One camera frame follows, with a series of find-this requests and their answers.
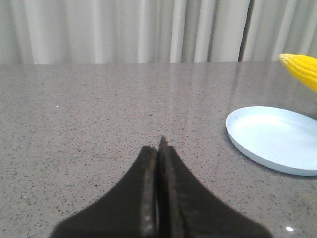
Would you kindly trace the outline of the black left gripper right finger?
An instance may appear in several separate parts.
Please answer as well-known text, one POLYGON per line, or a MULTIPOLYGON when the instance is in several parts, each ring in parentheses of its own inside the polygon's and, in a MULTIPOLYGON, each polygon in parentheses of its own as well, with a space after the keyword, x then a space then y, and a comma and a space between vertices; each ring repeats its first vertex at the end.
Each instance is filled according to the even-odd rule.
POLYGON ((165 137, 158 148, 158 233, 161 238, 269 238, 262 225, 206 189, 165 137))

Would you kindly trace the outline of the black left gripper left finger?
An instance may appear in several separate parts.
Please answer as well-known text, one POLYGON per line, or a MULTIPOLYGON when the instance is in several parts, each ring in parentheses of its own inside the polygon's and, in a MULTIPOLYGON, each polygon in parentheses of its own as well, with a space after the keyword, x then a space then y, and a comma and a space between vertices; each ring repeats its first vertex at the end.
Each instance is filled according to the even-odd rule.
POLYGON ((142 147, 124 177, 102 198, 60 222, 52 238, 157 237, 157 151, 142 147))

